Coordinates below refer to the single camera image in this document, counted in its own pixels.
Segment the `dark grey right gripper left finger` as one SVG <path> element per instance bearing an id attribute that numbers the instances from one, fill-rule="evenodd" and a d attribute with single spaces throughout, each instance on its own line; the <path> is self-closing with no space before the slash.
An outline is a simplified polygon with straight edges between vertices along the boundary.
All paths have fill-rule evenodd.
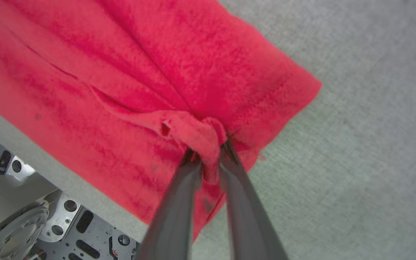
<path id="1" fill-rule="evenodd" d="M 187 149 L 140 244 L 138 260 L 189 260 L 203 162 Z"/>

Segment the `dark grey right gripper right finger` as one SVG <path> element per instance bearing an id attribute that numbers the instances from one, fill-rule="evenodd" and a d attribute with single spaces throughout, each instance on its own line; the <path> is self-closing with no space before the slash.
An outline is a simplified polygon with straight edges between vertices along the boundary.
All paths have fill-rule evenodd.
<path id="1" fill-rule="evenodd" d="M 229 139 L 221 145 L 219 175 L 226 194 L 231 258 L 287 260 L 287 253 Z"/>

